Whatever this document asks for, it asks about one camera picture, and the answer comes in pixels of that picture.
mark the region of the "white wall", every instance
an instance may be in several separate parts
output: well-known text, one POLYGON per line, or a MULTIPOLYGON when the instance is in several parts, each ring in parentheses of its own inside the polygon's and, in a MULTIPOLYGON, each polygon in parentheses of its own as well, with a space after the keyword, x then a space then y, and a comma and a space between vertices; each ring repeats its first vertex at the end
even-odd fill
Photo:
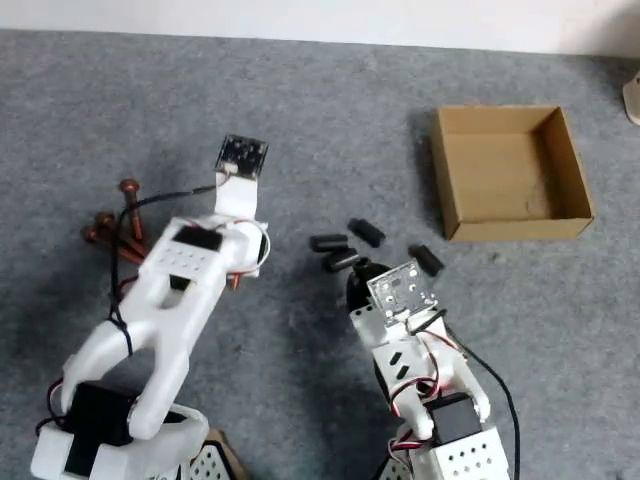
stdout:
POLYGON ((0 27, 640 58, 640 0, 0 0, 0 27))

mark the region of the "copper bolt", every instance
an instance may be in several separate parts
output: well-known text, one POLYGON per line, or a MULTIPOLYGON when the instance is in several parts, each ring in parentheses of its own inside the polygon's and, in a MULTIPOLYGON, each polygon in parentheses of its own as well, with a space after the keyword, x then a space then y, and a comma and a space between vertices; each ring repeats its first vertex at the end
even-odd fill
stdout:
MULTIPOLYGON (((98 230, 95 225, 83 228, 82 238, 84 238, 84 241, 87 243, 101 245, 108 250, 111 250, 111 239, 105 238, 103 235, 101 235, 100 230, 98 230)), ((120 255, 123 259, 130 261, 131 263, 135 263, 137 265, 140 265, 142 263, 142 258, 124 247, 118 247, 118 255, 120 255)))
POLYGON ((238 287, 240 287, 240 275, 237 273, 234 273, 231 276, 231 290, 232 291, 236 291, 238 289, 238 287))
MULTIPOLYGON (((127 208, 135 205, 138 202, 138 196, 136 192, 140 190, 140 184, 133 178, 125 178, 120 182, 118 187, 122 193, 124 193, 124 201, 127 208)), ((133 238, 138 242, 144 244, 144 234, 142 231, 142 217, 140 216, 140 210, 134 208, 129 212, 129 220, 131 222, 131 232, 133 238)))
MULTIPOLYGON (((100 212, 96 215, 96 226, 99 229, 104 228, 111 232, 111 234, 113 234, 113 232, 115 232, 116 230, 116 217, 111 212, 100 212)), ((129 247, 140 254, 141 257, 144 258, 147 256, 146 248, 140 243, 136 242, 130 235, 127 234, 127 232, 124 232, 122 229, 120 230, 120 235, 118 238, 120 238, 122 242, 126 243, 127 245, 129 245, 129 247)))

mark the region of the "electronic component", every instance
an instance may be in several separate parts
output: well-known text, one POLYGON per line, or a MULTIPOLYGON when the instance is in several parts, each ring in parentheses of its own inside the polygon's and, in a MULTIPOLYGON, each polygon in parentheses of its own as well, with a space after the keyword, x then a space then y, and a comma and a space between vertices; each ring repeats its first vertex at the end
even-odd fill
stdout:
POLYGON ((382 231, 363 218, 354 218, 349 222, 349 230, 374 248, 378 248, 384 242, 386 235, 382 231))
POLYGON ((314 252, 335 252, 349 248, 348 238, 342 233, 314 235, 309 238, 309 245, 314 252))
POLYGON ((342 250, 339 252, 333 252, 330 255, 327 255, 322 264, 325 270, 329 272, 339 272, 340 270, 344 270, 351 265, 354 265, 360 256, 355 248, 348 248, 346 250, 342 250))
POLYGON ((106 388, 99 382, 78 385, 64 418, 64 430, 73 433, 65 471, 88 477, 101 443, 122 446, 133 441, 127 418, 137 393, 106 388))
POLYGON ((411 245, 409 255, 418 261, 420 268, 430 277, 435 277, 444 268, 444 264, 426 245, 411 245))
POLYGON ((411 315, 437 305, 415 260, 369 280, 367 286, 387 324, 406 321, 411 315))
POLYGON ((216 170, 256 180, 262 171, 269 145, 254 138, 227 135, 218 154, 216 170))
POLYGON ((455 442, 482 431, 473 399, 466 393, 453 393, 427 405, 434 423, 436 445, 455 442))

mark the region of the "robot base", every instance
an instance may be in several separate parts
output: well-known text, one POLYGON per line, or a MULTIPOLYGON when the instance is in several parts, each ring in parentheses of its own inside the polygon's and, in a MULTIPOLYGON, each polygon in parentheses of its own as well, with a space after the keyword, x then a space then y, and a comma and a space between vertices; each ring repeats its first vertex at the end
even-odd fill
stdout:
POLYGON ((31 473, 44 480, 141 480, 176 468, 198 455, 209 422, 197 410, 181 405, 171 411, 185 419, 164 424, 151 440, 134 440, 122 447, 100 445, 88 477, 66 472, 74 434, 47 425, 40 432, 31 473))

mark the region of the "open cardboard box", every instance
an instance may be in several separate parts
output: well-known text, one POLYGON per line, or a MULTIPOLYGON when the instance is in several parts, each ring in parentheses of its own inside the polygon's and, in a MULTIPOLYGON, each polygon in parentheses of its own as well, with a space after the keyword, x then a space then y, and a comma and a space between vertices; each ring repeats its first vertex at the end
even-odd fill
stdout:
POLYGON ((574 238, 593 220, 560 107, 443 107, 432 146, 450 240, 574 238))

